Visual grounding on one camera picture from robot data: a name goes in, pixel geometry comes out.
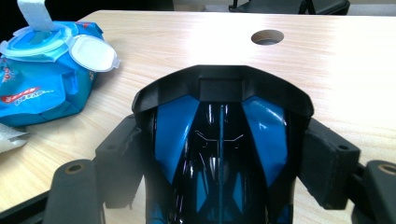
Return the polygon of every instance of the white plastic lid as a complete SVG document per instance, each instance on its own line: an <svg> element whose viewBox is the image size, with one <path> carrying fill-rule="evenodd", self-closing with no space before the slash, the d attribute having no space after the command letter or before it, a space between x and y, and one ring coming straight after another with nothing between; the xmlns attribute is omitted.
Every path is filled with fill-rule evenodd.
<svg viewBox="0 0 396 224"><path fill-rule="evenodd" d="M54 26L50 32L34 31L30 26L22 28L8 42L0 44L0 52L9 57L30 57L57 49L69 42L73 35L72 30L65 25L55 23ZM33 38L40 38L40 41L34 44Z"/></svg>
<svg viewBox="0 0 396 224"><path fill-rule="evenodd" d="M76 36L69 44L69 53L76 63L94 72L107 72L120 65L116 51L104 40L90 35Z"/></svg>

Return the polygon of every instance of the black chair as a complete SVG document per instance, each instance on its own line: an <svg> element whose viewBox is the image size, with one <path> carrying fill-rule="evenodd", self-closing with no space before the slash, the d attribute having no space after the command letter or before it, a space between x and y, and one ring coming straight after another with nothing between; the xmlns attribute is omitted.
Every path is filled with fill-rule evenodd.
<svg viewBox="0 0 396 224"><path fill-rule="evenodd" d="M266 14L346 15L348 0L251 0L238 7L233 0L231 12Z"/></svg>

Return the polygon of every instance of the table surface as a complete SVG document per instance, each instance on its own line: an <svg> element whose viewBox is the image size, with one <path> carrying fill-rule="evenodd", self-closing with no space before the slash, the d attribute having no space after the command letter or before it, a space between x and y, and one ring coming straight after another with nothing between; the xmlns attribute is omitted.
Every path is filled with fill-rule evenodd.
<svg viewBox="0 0 396 224"><path fill-rule="evenodd" d="M48 190L62 164L92 159L140 89L196 64L245 64L284 78L310 95L314 118L361 149L361 163L396 162L396 18L98 11L83 21L103 29L120 68L99 74L80 114L29 126L27 145L0 154L0 211ZM253 43L263 30L284 39ZM142 184L133 210L106 210L107 223L144 223L144 204ZM351 207L325 211L297 182L295 223L349 223Z"/></svg>

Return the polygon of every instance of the black plastic part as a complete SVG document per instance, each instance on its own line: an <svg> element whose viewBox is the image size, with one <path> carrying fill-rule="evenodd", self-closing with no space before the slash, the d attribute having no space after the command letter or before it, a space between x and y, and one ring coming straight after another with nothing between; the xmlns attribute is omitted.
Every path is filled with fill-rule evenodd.
<svg viewBox="0 0 396 224"><path fill-rule="evenodd" d="M346 195L355 204L352 222L356 224L375 222L371 202L362 183L364 170L365 167L358 164L355 173L346 182Z"/></svg>
<svg viewBox="0 0 396 224"><path fill-rule="evenodd" d="M240 103L258 96L306 118L314 113L305 92L279 77L242 65L196 65L162 77L137 93L132 110L137 114L184 95L212 103Z"/></svg>
<svg viewBox="0 0 396 224"><path fill-rule="evenodd" d="M396 164L369 161L362 180L376 223L396 223Z"/></svg>
<svg viewBox="0 0 396 224"><path fill-rule="evenodd" d="M45 224L104 223L92 161L71 161L55 172L44 215Z"/></svg>
<svg viewBox="0 0 396 224"><path fill-rule="evenodd" d="M42 223L48 195L49 192L46 191L32 199L29 199L26 202L20 203L0 213L0 223Z"/></svg>
<svg viewBox="0 0 396 224"><path fill-rule="evenodd" d="M305 133L300 179L325 209L345 209L347 178L358 166L360 150L315 119Z"/></svg>
<svg viewBox="0 0 396 224"><path fill-rule="evenodd" d="M134 115L125 118L96 149L100 192L107 208L131 204L143 177Z"/></svg>

